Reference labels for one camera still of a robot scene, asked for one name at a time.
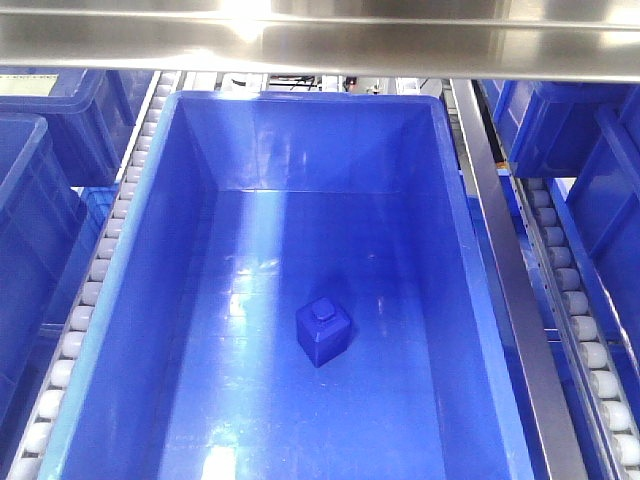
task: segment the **plastic crate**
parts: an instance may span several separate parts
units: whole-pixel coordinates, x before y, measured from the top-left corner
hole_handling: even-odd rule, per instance
[[[567,204],[584,247],[607,289],[622,327],[640,351],[640,153],[611,108],[596,118],[602,135]]]
[[[640,150],[640,87],[633,87],[624,102],[620,123],[625,127],[636,148]]]
[[[55,159],[43,118],[0,116],[0,152],[2,419],[86,208]]]
[[[492,100],[498,82],[482,84],[496,103],[493,121],[518,177],[577,176],[600,133],[596,110],[621,104],[629,90],[621,84],[508,81]]]
[[[512,80],[481,80],[480,87],[489,104],[491,116],[496,118],[502,114],[505,101],[509,98],[509,90],[513,86]]]
[[[116,192],[117,185],[83,190],[81,200],[87,207],[87,214],[51,299],[45,315],[46,323],[59,324],[67,320]]]
[[[111,212],[113,201],[118,192],[118,184],[110,187],[87,187],[82,191],[82,200],[89,210],[89,220],[96,235],[102,230],[105,220]]]
[[[43,478],[533,478],[434,98],[170,97],[73,375]]]
[[[29,95],[0,88],[0,111],[47,119],[71,185],[113,183],[153,72],[3,67],[0,75],[22,75],[17,82],[27,86],[36,82]],[[55,83],[37,83],[47,75]]]

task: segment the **metal rail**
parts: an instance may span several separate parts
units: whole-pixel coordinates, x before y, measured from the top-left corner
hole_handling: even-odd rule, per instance
[[[0,0],[0,64],[640,81],[635,0]]]
[[[469,158],[470,168],[465,173],[465,182],[475,186],[482,208],[529,393],[546,474],[551,480],[586,480],[580,448],[502,192],[473,85],[470,80],[452,80],[451,86]]]

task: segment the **white roller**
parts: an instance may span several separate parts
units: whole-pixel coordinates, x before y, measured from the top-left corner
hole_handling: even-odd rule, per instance
[[[604,368],[607,366],[607,349],[600,342],[582,342],[580,355],[589,368]]]
[[[559,247],[564,243],[564,231],[560,227],[543,227],[540,234],[547,247]]]
[[[640,464],[640,442],[636,437],[628,433],[616,433],[613,440],[623,466],[631,467]]]
[[[127,168],[127,182],[138,183],[142,175],[142,167],[130,166]]]
[[[111,259],[113,251],[118,244],[118,240],[115,238],[103,238],[98,243],[98,258]]]
[[[45,390],[38,401],[38,415],[47,420],[56,419],[63,396],[64,390]]]
[[[145,152],[144,150],[136,150],[131,154],[131,165],[135,165],[136,167],[144,167],[144,162],[147,161],[147,155],[149,155],[149,152]]]
[[[118,238],[122,233],[122,225],[124,224],[124,218],[110,218],[107,220],[107,228],[105,233],[109,238]]]
[[[105,275],[107,274],[107,269],[109,268],[110,263],[111,261],[107,260],[106,258],[96,258],[91,263],[89,280],[93,280],[94,282],[102,282]]]
[[[571,250],[567,247],[549,247],[548,252],[549,260],[551,261],[551,266],[553,268],[565,268],[571,266],[573,257],[571,255]]]
[[[622,402],[615,400],[602,402],[602,414],[607,421],[607,425],[614,432],[627,430],[631,427],[631,412],[629,407]]]
[[[563,292],[562,301],[569,315],[584,315],[589,311],[589,300],[583,292]]]
[[[95,306],[100,295],[100,289],[102,288],[102,282],[86,282],[82,286],[82,293],[80,299],[85,305]]]
[[[155,96],[153,97],[153,100],[151,100],[151,108],[162,109],[162,107],[164,107],[164,104],[166,102],[167,102],[166,96]]]
[[[600,398],[615,398],[620,393],[618,379],[608,370],[592,370],[590,381]]]
[[[31,424],[24,440],[24,449],[29,453],[41,455],[47,448],[47,442],[51,435],[50,422],[36,422]]]
[[[113,210],[112,215],[115,218],[124,218],[127,216],[127,212],[129,211],[129,205],[131,204],[130,200],[121,200],[118,199],[113,202]]]
[[[84,335],[84,332],[65,333],[62,338],[62,355],[69,358],[78,358]]]
[[[136,150],[142,150],[145,152],[149,151],[149,147],[151,146],[151,137],[139,136],[138,142],[136,143]]]
[[[173,82],[176,79],[175,72],[165,72],[160,75],[160,80],[158,80],[158,85],[173,85]]]
[[[551,205],[551,197],[546,190],[531,190],[529,201],[534,208],[548,207]]]
[[[544,188],[544,180],[541,178],[527,178],[526,183],[530,190],[541,190]]]
[[[160,120],[160,113],[162,113],[162,110],[159,108],[150,108],[147,110],[147,120],[150,122],[158,122],[158,120]]]
[[[558,288],[563,292],[580,288],[580,274],[575,268],[558,268],[554,273]]]
[[[130,182],[129,179],[127,178],[127,181],[124,182],[122,185],[120,185],[120,194],[119,194],[120,199],[130,201],[133,198],[133,194],[136,193],[137,186],[138,186],[137,183]]]
[[[598,338],[598,326],[593,317],[588,315],[576,315],[571,317],[571,326],[576,332],[578,340],[586,342]]]
[[[142,129],[140,130],[142,135],[148,135],[153,137],[156,133],[156,127],[158,124],[156,122],[144,122],[142,124]]]
[[[536,209],[536,219],[541,227],[553,227],[558,223],[558,215],[553,208]]]
[[[34,480],[38,476],[42,458],[23,457],[16,460],[7,480]]]
[[[93,307],[90,305],[78,305],[71,312],[71,328],[85,331],[89,328],[89,322],[93,315]]]
[[[168,97],[171,94],[171,84],[168,85],[158,85],[156,88],[155,98],[158,97]]]
[[[71,378],[71,370],[75,360],[56,360],[51,368],[51,385],[59,388],[67,388]]]

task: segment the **blue plastic bin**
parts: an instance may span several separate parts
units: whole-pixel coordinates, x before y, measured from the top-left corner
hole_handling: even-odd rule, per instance
[[[631,344],[640,351],[640,153],[614,111],[596,118],[602,130],[567,204]]]
[[[621,84],[529,81],[484,81],[483,87],[496,104],[494,124],[518,177],[577,176],[600,133],[596,110],[620,105],[629,90]]]
[[[71,185],[113,183],[153,72],[3,67],[0,74],[57,75],[48,95],[0,91],[0,112],[47,119],[54,152]]]
[[[82,191],[81,198],[87,205],[89,220],[96,235],[102,230],[104,222],[111,212],[118,187],[118,184],[113,184],[109,187],[87,187]]]
[[[316,369],[323,296],[356,332]],[[437,99],[167,101],[41,478],[95,472],[533,478]]]
[[[46,121],[0,116],[0,420],[86,214]]]
[[[82,192],[81,200],[86,205],[84,218],[78,238],[69,254],[69,259],[58,281],[45,322],[49,324],[64,323],[85,278],[92,260],[96,243],[102,227],[111,210],[111,204],[117,191],[117,185],[111,187],[88,187]]]
[[[500,117],[505,102],[509,98],[509,90],[515,82],[512,80],[481,80],[480,87],[489,104],[493,118]]]

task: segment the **storage bin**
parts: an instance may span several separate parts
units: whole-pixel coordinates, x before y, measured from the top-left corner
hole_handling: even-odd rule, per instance
[[[603,107],[596,118],[602,135],[567,205],[622,327],[639,351],[640,153],[611,108]]]
[[[86,206],[87,213],[45,314],[46,323],[62,324],[67,320],[78,289],[89,268],[116,191],[117,185],[88,187],[83,190],[81,200]]]
[[[96,472],[533,478],[437,99],[170,97],[41,477]]]
[[[86,215],[46,121],[0,116],[0,420]]]
[[[502,109],[507,98],[509,98],[509,90],[515,82],[513,80],[481,80],[480,87],[484,93],[489,111],[493,118],[500,117]]]
[[[109,187],[87,187],[82,191],[82,200],[89,210],[89,221],[96,235],[100,233],[118,192],[118,184]]]
[[[0,112],[47,119],[54,152],[71,185],[111,185],[152,75],[3,67]]]
[[[621,84],[505,82],[493,120],[515,175],[578,175],[599,135],[596,110],[606,103],[620,105],[628,89]]]

